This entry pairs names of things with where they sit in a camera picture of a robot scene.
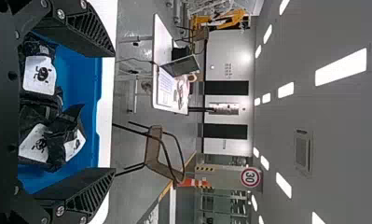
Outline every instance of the red circle sign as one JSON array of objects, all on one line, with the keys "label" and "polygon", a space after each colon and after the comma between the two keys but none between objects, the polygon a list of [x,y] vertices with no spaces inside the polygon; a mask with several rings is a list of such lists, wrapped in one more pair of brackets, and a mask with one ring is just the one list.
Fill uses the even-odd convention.
[{"label": "red circle sign", "polygon": [[255,188],[261,182],[261,175],[255,168],[247,168],[241,172],[241,183],[247,188]]}]

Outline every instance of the rectangular ceiling light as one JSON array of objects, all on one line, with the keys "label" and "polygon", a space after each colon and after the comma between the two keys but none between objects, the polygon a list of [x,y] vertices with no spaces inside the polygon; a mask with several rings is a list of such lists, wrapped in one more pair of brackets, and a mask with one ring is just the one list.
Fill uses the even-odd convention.
[{"label": "rectangular ceiling light", "polygon": [[258,210],[258,204],[257,204],[257,201],[255,200],[255,196],[252,195],[252,205],[253,205],[253,208],[255,211]]},{"label": "rectangular ceiling light", "polygon": [[261,104],[261,99],[258,97],[258,98],[255,98],[255,106],[258,106]]},{"label": "rectangular ceiling light", "polygon": [[291,185],[281,176],[281,174],[276,173],[276,184],[281,187],[282,191],[287,195],[289,199],[292,197],[292,187]]},{"label": "rectangular ceiling light", "polygon": [[264,224],[264,220],[262,219],[261,216],[259,216],[259,218],[258,218],[258,224]]},{"label": "rectangular ceiling light", "polygon": [[269,170],[269,161],[261,155],[261,164],[268,171]]},{"label": "rectangular ceiling light", "polygon": [[278,98],[283,98],[294,94],[294,82],[285,84],[278,89]]},{"label": "rectangular ceiling light", "polygon": [[259,151],[256,147],[253,147],[253,154],[255,154],[255,157],[259,157]]},{"label": "rectangular ceiling light", "polygon": [[262,96],[262,103],[266,104],[266,103],[269,103],[269,102],[270,102],[270,93],[267,93],[267,94]]},{"label": "rectangular ceiling light", "polygon": [[360,49],[336,62],[316,70],[315,85],[350,77],[366,70],[366,49]]},{"label": "rectangular ceiling light", "polygon": [[270,35],[272,34],[272,25],[270,25],[264,34],[264,44],[267,44]]},{"label": "rectangular ceiling light", "polygon": [[279,15],[284,13],[284,10],[287,8],[289,2],[290,0],[282,0],[281,5],[279,6]]},{"label": "rectangular ceiling light", "polygon": [[311,224],[325,224],[325,222],[313,212],[311,214]]},{"label": "rectangular ceiling light", "polygon": [[261,45],[255,50],[255,57],[258,58],[261,53]]}]

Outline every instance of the chair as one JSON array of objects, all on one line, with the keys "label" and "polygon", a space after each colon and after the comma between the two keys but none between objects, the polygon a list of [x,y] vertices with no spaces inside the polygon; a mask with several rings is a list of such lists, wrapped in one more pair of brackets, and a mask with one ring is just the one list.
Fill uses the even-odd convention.
[{"label": "chair", "polygon": [[[125,174],[128,174],[128,173],[134,172],[134,171],[138,171],[138,170],[143,169],[146,166],[148,169],[173,180],[175,184],[183,183],[183,181],[185,180],[185,176],[186,176],[185,162],[184,162],[184,158],[183,158],[182,149],[180,148],[180,144],[179,144],[179,141],[177,140],[176,136],[174,136],[171,133],[163,132],[162,126],[160,126],[160,125],[153,125],[151,127],[146,127],[144,125],[141,125],[141,124],[138,124],[138,123],[135,123],[135,122],[131,122],[131,121],[129,122],[129,124],[132,124],[132,125],[135,125],[135,126],[138,126],[138,127],[141,127],[141,128],[145,128],[145,129],[148,130],[148,132],[146,132],[146,133],[138,132],[134,129],[130,129],[130,128],[127,128],[127,127],[124,127],[124,126],[121,126],[121,125],[118,125],[118,124],[115,124],[115,123],[113,123],[112,125],[113,125],[113,127],[123,129],[123,130],[126,130],[126,131],[131,132],[131,133],[137,133],[137,134],[140,134],[140,135],[145,136],[147,138],[147,141],[146,141],[146,144],[145,144],[145,161],[134,164],[132,166],[128,166],[128,167],[124,168],[124,170],[125,170],[124,172],[117,173],[117,174],[115,174],[115,176],[125,175]],[[174,141],[176,142],[177,148],[179,150],[180,158],[181,158],[181,161],[182,161],[182,165],[183,165],[183,171],[182,172],[172,168],[172,164],[171,164],[171,161],[169,159],[168,151],[166,149],[165,144],[162,141],[162,135],[163,134],[172,137],[174,139]],[[159,162],[159,160],[158,160],[161,146],[163,148],[163,152],[165,154],[165,159],[166,159],[166,162],[168,163],[168,165],[163,164],[163,163]]]}]

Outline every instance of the white ceiling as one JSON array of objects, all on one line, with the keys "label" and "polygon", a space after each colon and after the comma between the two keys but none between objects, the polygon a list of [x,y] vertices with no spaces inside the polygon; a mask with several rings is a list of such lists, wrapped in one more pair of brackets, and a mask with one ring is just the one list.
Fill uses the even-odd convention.
[{"label": "white ceiling", "polygon": [[[255,109],[255,147],[270,168],[253,223],[262,215],[265,224],[310,224],[312,212],[326,224],[372,223],[372,0],[290,0],[281,17],[280,3],[266,0],[256,27],[258,46],[273,26],[255,60],[255,97],[272,99]],[[362,48],[367,72],[315,87],[318,68]],[[277,88],[292,81],[295,93],[278,99]],[[297,128],[313,132],[312,178],[294,166]]]}]

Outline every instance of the table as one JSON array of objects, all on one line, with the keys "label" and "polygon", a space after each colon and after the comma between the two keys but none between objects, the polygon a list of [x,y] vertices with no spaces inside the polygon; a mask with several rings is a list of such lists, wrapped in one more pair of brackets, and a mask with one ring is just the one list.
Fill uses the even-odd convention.
[{"label": "table", "polygon": [[153,18],[153,58],[152,61],[156,64],[152,65],[151,73],[153,77],[153,90],[151,94],[151,105],[155,109],[170,111],[178,114],[188,114],[188,91],[183,96],[185,104],[179,109],[177,102],[172,103],[172,107],[159,105],[158,101],[158,65],[163,65],[172,61],[172,46],[173,38],[166,29],[158,14],[154,14]]}]

